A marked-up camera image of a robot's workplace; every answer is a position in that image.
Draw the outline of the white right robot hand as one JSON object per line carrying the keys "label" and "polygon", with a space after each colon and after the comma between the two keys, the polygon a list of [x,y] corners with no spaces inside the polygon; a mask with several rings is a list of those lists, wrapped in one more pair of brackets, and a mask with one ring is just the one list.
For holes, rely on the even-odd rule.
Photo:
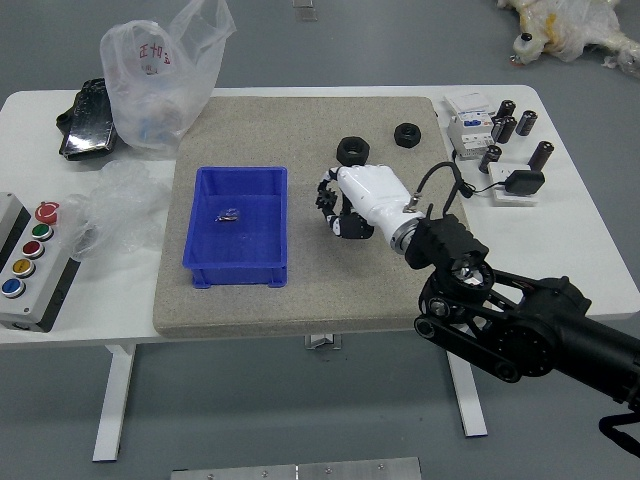
{"label": "white right robot hand", "polygon": [[389,246],[402,253],[424,217],[409,209],[410,200],[388,166],[341,166],[324,174],[315,205],[335,236],[364,240],[380,230]]}

